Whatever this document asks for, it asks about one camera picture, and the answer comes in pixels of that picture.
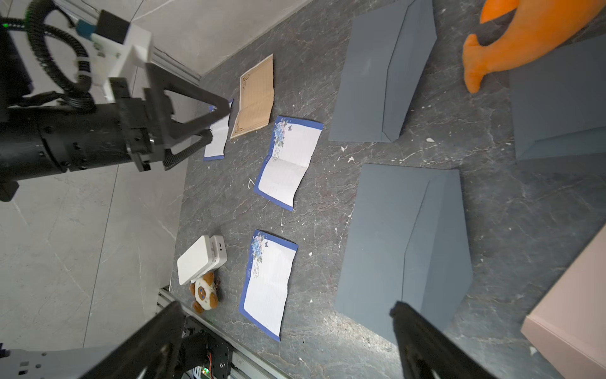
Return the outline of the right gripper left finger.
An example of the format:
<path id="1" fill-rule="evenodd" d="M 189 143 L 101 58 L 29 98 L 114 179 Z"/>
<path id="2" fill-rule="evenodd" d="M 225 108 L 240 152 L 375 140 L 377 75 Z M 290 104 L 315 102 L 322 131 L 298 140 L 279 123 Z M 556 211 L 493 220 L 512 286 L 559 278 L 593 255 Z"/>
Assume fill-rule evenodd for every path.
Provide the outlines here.
<path id="1" fill-rule="evenodd" d="M 172 378 L 186 314 L 178 301 L 165 306 L 83 378 Z"/>

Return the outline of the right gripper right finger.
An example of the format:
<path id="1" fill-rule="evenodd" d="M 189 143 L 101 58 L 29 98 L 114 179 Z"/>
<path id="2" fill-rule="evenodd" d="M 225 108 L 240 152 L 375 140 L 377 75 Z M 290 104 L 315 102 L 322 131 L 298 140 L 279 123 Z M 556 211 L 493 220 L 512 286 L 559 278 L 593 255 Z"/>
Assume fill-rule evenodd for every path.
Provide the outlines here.
<path id="1" fill-rule="evenodd" d="M 405 378 L 495 378 L 409 304 L 390 316 Z"/>

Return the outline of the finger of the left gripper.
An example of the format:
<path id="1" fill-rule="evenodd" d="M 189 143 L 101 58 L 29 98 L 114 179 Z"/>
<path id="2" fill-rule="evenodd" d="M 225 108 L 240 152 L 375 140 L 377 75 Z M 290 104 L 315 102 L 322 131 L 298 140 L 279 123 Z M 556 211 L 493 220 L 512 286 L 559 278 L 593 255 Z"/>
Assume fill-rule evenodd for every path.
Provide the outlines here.
<path id="1" fill-rule="evenodd" d="M 164 170 L 168 171 L 176 167 L 182 161 L 188 159 L 190 156 L 204 148 L 206 145 L 209 145 L 213 140 L 212 132 L 209 129 L 202 130 L 198 134 L 198 137 L 200 138 L 198 141 L 192 143 L 192 145 L 187 148 L 184 148 L 176 154 L 172 153 L 170 148 L 166 148 L 163 158 Z"/>
<path id="2" fill-rule="evenodd" d="M 145 75 L 146 108 L 163 142 L 182 142 L 200 135 L 230 114 L 227 99 L 154 63 L 145 65 Z"/>

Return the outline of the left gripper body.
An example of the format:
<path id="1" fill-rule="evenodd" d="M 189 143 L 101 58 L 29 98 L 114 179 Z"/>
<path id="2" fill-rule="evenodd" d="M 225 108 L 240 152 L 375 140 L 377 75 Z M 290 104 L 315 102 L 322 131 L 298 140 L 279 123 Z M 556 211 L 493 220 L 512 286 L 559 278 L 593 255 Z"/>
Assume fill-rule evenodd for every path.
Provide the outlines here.
<path id="1" fill-rule="evenodd" d="M 110 89 L 118 109 L 119 125 L 126 151 L 139 172 L 150 171 L 154 162 L 163 160 L 164 146 L 156 120 L 151 116 L 151 104 L 130 95 L 123 77 L 111 77 Z"/>

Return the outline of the blue bordered letter paper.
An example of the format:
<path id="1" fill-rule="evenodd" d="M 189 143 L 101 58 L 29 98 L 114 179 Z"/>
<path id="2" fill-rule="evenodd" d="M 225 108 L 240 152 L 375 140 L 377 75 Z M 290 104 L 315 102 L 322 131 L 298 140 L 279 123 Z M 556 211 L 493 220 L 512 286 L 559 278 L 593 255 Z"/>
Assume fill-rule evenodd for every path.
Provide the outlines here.
<path id="1" fill-rule="evenodd" d="M 213 161 L 225 157 L 225 146 L 230 129 L 231 111 L 211 125 L 212 141 L 205 146 L 204 161 Z"/>

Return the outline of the cream letter paper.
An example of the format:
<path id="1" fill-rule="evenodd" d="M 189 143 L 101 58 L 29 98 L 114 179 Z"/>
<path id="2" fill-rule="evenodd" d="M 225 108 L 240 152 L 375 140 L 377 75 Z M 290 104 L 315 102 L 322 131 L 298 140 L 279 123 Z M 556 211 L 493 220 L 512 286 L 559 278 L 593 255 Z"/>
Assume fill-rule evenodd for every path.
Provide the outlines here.
<path id="1" fill-rule="evenodd" d="M 274 60 L 269 55 L 240 77 L 239 111 L 230 139 L 267 126 L 274 100 Z"/>

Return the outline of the grey envelope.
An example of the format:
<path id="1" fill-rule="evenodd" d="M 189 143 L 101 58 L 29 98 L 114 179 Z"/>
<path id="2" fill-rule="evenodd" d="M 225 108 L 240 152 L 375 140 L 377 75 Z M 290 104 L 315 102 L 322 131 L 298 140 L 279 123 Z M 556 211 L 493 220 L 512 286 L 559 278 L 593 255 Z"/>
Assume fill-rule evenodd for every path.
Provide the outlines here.
<path id="1" fill-rule="evenodd" d="M 443 331 L 472 282 L 459 170 L 364 164 L 336 311 L 395 343 L 397 302 Z"/>
<path id="2" fill-rule="evenodd" d="M 330 141 L 397 141 L 436 41 L 431 1 L 397 1 L 356 17 Z"/>
<path id="3" fill-rule="evenodd" d="M 604 153 L 604 36 L 557 48 L 509 78 L 518 159 Z"/>

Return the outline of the pink envelope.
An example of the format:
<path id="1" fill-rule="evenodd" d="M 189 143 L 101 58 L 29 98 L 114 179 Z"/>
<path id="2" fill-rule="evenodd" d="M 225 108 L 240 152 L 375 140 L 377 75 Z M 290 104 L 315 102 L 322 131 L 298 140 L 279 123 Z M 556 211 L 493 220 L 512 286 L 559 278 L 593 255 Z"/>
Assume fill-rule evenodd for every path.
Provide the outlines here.
<path id="1" fill-rule="evenodd" d="M 563 377 L 605 377 L 604 229 L 526 316 L 522 334 Z"/>

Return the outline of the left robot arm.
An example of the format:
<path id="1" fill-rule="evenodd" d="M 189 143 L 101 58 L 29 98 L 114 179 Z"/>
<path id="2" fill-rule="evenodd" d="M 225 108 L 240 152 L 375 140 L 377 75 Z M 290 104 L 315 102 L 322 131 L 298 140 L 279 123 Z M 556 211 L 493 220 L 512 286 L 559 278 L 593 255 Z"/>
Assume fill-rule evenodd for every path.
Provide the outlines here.
<path id="1" fill-rule="evenodd" d="M 227 99 L 152 62 L 150 32 L 102 11 L 47 23 L 53 1 L 1 20 L 1 199 L 19 183 L 133 163 L 172 169 L 213 140 Z"/>

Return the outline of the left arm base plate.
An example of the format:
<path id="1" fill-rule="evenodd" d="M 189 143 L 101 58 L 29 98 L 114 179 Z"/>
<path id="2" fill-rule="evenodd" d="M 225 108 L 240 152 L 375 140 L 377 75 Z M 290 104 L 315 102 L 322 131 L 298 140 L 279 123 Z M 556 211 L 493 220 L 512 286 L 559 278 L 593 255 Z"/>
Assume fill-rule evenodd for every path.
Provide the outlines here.
<path id="1" fill-rule="evenodd" d="M 175 367 L 175 378 L 197 367 L 207 369 L 203 378 L 228 378 L 233 348 L 193 316 L 186 317 Z"/>

